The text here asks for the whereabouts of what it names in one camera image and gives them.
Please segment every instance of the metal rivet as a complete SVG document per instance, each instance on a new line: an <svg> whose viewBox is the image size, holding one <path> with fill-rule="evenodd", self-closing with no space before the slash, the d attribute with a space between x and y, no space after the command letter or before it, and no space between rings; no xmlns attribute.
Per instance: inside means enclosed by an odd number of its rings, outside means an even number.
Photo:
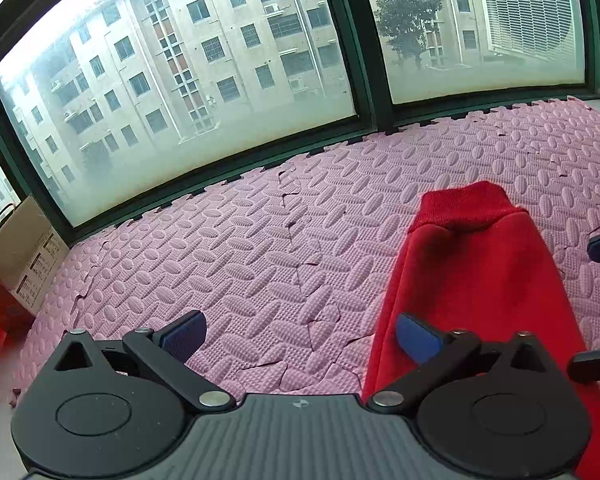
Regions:
<svg viewBox="0 0 600 480"><path fill-rule="evenodd" d="M200 404L203 406L208 406L209 408L219 408L220 406L224 406L228 404L231 400L229 394L226 392L220 392L218 390L213 390L211 392L205 392L200 395Z"/></svg>
<svg viewBox="0 0 600 480"><path fill-rule="evenodd" d="M398 406L399 404L402 404L402 402L404 401L404 397L398 392L386 390L384 392L376 393L372 397L372 400L378 406L388 408L391 406Z"/></svg>

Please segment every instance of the red sweater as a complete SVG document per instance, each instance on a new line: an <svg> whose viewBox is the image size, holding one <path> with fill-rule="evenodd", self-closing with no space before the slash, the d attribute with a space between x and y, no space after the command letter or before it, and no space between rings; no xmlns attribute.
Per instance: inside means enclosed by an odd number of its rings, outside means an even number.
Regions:
<svg viewBox="0 0 600 480"><path fill-rule="evenodd" d="M395 339L409 312L440 330L464 328L483 341L536 334L561 370L586 350L560 275L526 210L489 182L428 192L400 250L366 374L363 398L414 367ZM600 480L600 389L573 384L592 435L577 474Z"/></svg>

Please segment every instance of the cardboard box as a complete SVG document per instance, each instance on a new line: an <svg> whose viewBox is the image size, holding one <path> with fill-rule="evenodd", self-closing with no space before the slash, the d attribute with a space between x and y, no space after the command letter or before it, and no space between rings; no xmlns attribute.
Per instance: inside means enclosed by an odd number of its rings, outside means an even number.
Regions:
<svg viewBox="0 0 600 480"><path fill-rule="evenodd" d="M0 328L28 330L69 248L28 196L0 227Z"/></svg>

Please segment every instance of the blue gripper pad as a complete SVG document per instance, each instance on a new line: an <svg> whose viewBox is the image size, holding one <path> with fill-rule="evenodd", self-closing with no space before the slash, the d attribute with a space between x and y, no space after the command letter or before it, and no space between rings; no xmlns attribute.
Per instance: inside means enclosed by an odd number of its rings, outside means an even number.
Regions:
<svg viewBox="0 0 600 480"><path fill-rule="evenodd" d="M398 345L416 364L423 364L440 352L446 344L446 335L406 314L395 321Z"/></svg>
<svg viewBox="0 0 600 480"><path fill-rule="evenodd" d="M187 312L152 336L152 341L181 363L205 342L206 319L199 310Z"/></svg>

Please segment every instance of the pink foam mat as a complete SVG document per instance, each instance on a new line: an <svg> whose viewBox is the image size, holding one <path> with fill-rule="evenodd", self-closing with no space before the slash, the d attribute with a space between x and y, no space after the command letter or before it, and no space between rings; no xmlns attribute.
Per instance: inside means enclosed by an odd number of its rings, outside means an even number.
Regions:
<svg viewBox="0 0 600 480"><path fill-rule="evenodd" d="M529 210L587 347L600 348L600 264L586 253L600 232L600 113L570 98L336 144L104 230L62 264L15 386L64 330L120 338L196 308L208 335L187 365L236 397L359 392L421 195L477 180Z"/></svg>

